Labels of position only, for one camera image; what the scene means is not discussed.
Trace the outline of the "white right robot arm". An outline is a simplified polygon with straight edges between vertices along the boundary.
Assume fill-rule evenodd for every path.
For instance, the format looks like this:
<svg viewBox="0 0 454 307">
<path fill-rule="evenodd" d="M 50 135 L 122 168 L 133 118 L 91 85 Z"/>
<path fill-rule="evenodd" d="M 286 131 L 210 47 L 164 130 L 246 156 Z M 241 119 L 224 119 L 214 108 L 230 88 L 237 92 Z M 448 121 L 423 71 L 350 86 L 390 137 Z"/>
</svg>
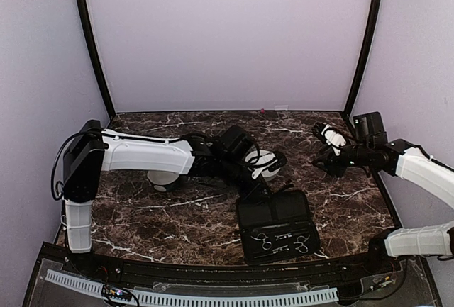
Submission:
<svg viewBox="0 0 454 307">
<path fill-rule="evenodd" d="M 453 259 L 453 168 L 424 148 L 404 139 L 389 141 L 383 129 L 348 137 L 327 123 L 312 133 L 323 147 L 315 167 L 341 177 L 349 167 L 372 170 L 384 187 L 399 225 L 370 240 L 362 259 L 368 274 L 377 274 L 390 257 L 421 255 L 440 261 Z"/>
</svg>

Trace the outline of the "black hair clip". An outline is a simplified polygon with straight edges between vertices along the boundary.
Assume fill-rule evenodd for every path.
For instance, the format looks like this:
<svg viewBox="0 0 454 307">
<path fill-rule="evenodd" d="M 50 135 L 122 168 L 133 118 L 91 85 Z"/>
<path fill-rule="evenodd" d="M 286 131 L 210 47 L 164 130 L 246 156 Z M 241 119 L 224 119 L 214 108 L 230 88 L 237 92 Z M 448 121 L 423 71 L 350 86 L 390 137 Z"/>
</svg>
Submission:
<svg viewBox="0 0 454 307">
<path fill-rule="evenodd" d="M 224 180 L 217 177 L 198 177 L 196 182 L 200 185 L 215 189 L 225 189 L 228 184 Z"/>
</svg>

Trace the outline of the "black zippered tool case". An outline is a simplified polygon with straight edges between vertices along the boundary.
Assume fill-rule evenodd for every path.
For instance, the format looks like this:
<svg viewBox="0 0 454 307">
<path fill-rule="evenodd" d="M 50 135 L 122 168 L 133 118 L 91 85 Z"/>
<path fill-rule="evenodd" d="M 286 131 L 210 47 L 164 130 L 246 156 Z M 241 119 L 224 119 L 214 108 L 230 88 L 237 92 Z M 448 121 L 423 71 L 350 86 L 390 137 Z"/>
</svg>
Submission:
<svg viewBox="0 0 454 307">
<path fill-rule="evenodd" d="M 309 256 L 321 248 L 305 191 L 288 189 L 258 202 L 238 200 L 236 213 L 246 264 L 269 264 Z M 250 238 L 258 233 L 268 236 L 272 243 L 270 250 L 263 250 L 260 242 Z M 300 235 L 310 236 L 308 254 L 294 249 L 294 241 Z"/>
</svg>

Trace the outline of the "silver thinning scissors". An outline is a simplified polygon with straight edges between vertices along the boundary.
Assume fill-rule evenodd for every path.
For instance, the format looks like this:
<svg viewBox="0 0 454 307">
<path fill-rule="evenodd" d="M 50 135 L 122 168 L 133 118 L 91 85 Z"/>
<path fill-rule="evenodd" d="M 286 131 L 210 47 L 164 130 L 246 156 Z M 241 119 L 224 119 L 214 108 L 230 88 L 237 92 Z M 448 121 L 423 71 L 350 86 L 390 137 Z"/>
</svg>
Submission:
<svg viewBox="0 0 454 307">
<path fill-rule="evenodd" d="M 294 241 L 294 249 L 300 254 L 308 254 L 309 247 L 307 245 L 308 241 L 310 240 L 309 235 L 300 235 Z"/>
</svg>

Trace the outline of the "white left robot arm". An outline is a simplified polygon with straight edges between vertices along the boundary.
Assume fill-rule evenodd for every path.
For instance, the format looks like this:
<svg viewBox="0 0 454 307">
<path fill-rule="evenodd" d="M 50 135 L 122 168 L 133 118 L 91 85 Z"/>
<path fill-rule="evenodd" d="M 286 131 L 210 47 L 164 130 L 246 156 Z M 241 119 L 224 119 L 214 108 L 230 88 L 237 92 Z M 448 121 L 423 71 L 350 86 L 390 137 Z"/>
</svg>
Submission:
<svg viewBox="0 0 454 307">
<path fill-rule="evenodd" d="M 69 136 L 50 173 L 52 198 L 62 201 L 63 224 L 72 263 L 85 276 L 100 270 L 92 250 L 92 206 L 101 176 L 115 172 L 152 172 L 155 185 L 167 188 L 182 177 L 214 177 L 237 188 L 241 201 L 270 197 L 263 177 L 279 162 L 276 151 L 260 154 L 255 139 L 233 125 L 220 135 L 192 132 L 174 138 L 121 133 L 87 121 Z"/>
</svg>

